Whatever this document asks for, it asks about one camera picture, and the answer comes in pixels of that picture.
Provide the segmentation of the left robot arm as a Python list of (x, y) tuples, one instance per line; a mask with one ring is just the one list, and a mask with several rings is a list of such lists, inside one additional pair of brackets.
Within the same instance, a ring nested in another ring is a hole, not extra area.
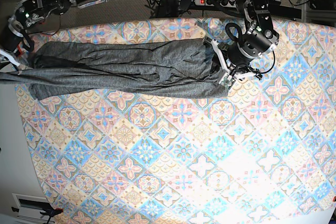
[(218, 84), (229, 90), (237, 80), (256, 77), (261, 80), (267, 71), (253, 68), (250, 63), (268, 54), (274, 54), (279, 34), (274, 30), (269, 0), (235, 0), (237, 11), (226, 10), (221, 0), (209, 0), (219, 11), (243, 18), (245, 30), (236, 23), (225, 26), (232, 44), (225, 44), (207, 34), (204, 44), (211, 45), (220, 63)]

